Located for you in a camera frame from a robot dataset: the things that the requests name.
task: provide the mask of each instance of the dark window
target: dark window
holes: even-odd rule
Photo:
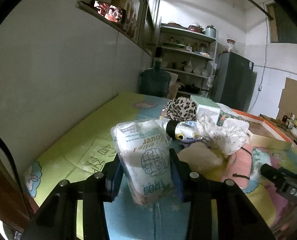
[[[271,43],[296,43],[297,27],[291,18],[277,4],[267,6],[268,12],[274,17],[270,21]]]

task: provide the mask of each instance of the gray refrigerator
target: gray refrigerator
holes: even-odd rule
[[[210,98],[230,108],[247,112],[256,81],[254,63],[233,52],[218,58]]]

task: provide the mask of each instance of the silver bolt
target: silver bolt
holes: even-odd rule
[[[191,172],[189,174],[189,176],[192,178],[192,179],[197,179],[200,175],[197,173],[197,172]]]
[[[232,180],[232,179],[227,179],[227,180],[225,180],[225,183],[226,183],[226,185],[228,185],[228,186],[234,186],[234,184],[235,184],[234,180]]]
[[[104,177],[104,174],[102,172],[96,172],[94,174],[94,176],[95,176],[95,178],[100,179],[100,178]]]
[[[67,179],[62,179],[58,184],[63,187],[65,185],[67,185],[69,183],[69,181]]]

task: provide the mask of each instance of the pink rolled item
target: pink rolled item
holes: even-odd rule
[[[225,179],[232,179],[240,188],[246,188],[250,180],[252,151],[253,147],[250,144],[245,143],[241,149],[230,155],[226,170],[222,176],[222,181]]]

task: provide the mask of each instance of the cable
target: cable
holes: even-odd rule
[[[268,45],[268,42],[267,42],[267,39],[268,39],[268,26],[267,26],[267,22],[268,22],[268,18],[266,16],[265,17],[265,23],[266,23],[265,62],[264,62],[264,68],[263,68],[262,78],[261,78],[261,82],[260,82],[260,84],[258,86],[258,92],[257,92],[256,98],[255,98],[255,101],[254,101],[253,105],[251,106],[251,108],[248,110],[248,113],[250,113],[250,111],[252,111],[253,107],[255,106],[256,101],[257,101],[258,96],[259,96],[259,93],[261,92],[261,90],[259,90],[259,87],[261,87],[262,86],[262,83],[263,83],[264,72],[265,72],[265,67],[266,67],[266,62],[267,62],[267,45]]]
[[[21,198],[22,198],[26,213],[27,213],[28,217],[31,219],[32,216],[31,216],[31,213],[29,212],[29,207],[28,207],[25,195],[24,195],[23,188],[21,186],[21,180],[20,180],[19,175],[18,175],[18,171],[17,171],[17,168],[16,168],[15,161],[13,159],[12,154],[10,153],[10,150],[8,149],[8,147],[6,146],[6,144],[3,142],[3,140],[1,138],[0,138],[0,148],[4,152],[4,154],[6,155],[7,160],[10,163],[10,166],[12,168],[12,172],[13,172],[14,177],[15,177],[15,181],[16,181],[17,186],[19,188],[19,192],[20,192],[20,195],[21,195]]]

